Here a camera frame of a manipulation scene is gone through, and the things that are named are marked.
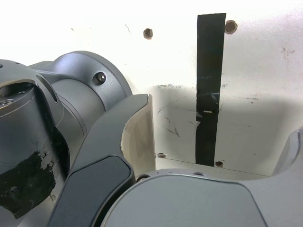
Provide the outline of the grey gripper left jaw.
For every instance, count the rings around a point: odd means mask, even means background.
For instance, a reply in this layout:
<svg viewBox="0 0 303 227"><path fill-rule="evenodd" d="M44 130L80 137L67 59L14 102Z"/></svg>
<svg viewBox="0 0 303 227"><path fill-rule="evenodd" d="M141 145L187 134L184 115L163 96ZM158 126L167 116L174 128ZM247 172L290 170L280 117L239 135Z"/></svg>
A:
<svg viewBox="0 0 303 227"><path fill-rule="evenodd" d="M152 96L132 95L90 129L48 226L99 226L136 178L155 169Z"/></svg>

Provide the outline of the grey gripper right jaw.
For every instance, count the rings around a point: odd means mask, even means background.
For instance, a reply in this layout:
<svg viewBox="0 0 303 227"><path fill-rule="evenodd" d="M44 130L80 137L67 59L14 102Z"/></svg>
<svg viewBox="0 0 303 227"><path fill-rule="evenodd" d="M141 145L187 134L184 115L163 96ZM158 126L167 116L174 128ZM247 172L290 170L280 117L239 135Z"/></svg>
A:
<svg viewBox="0 0 303 227"><path fill-rule="evenodd" d="M111 206L103 227L300 227L303 131L290 134L271 177L231 181L161 170Z"/></svg>

